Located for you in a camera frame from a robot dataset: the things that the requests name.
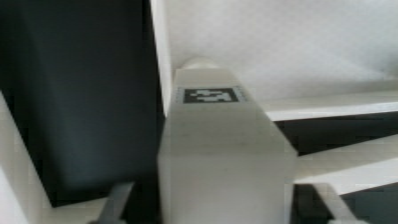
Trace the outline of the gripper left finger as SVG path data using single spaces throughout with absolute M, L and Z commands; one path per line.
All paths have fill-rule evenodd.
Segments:
M 111 187 L 97 218 L 87 224 L 158 224 L 158 216 L 156 185 L 122 182 Z

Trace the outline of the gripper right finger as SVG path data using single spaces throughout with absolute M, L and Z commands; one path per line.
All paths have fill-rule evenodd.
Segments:
M 293 187 L 293 224 L 369 224 L 357 218 L 326 183 Z

